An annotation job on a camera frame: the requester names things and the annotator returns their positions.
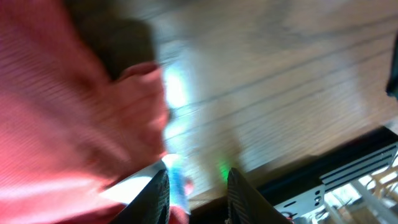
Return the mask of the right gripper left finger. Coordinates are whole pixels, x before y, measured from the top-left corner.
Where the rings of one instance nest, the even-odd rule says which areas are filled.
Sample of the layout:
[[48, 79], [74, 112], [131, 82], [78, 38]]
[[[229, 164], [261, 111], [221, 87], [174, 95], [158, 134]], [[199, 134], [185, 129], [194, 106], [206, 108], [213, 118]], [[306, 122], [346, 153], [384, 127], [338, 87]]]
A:
[[110, 224], [168, 224], [170, 187], [167, 171], [160, 170], [138, 196]]

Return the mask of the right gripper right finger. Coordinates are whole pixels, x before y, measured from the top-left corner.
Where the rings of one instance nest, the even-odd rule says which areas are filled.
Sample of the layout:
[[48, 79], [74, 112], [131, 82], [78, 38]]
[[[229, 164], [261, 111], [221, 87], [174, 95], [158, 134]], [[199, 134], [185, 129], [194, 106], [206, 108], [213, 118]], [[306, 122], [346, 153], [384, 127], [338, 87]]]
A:
[[228, 221], [232, 224], [291, 224], [235, 168], [228, 174]]

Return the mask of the red orange t-shirt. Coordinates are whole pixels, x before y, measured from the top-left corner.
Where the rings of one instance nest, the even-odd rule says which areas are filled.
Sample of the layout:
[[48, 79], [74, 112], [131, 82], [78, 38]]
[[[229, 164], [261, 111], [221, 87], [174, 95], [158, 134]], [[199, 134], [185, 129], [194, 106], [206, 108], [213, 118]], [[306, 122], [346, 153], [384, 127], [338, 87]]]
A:
[[60, 1], [1, 2], [1, 222], [109, 223], [107, 186], [166, 155], [162, 69], [112, 82]]

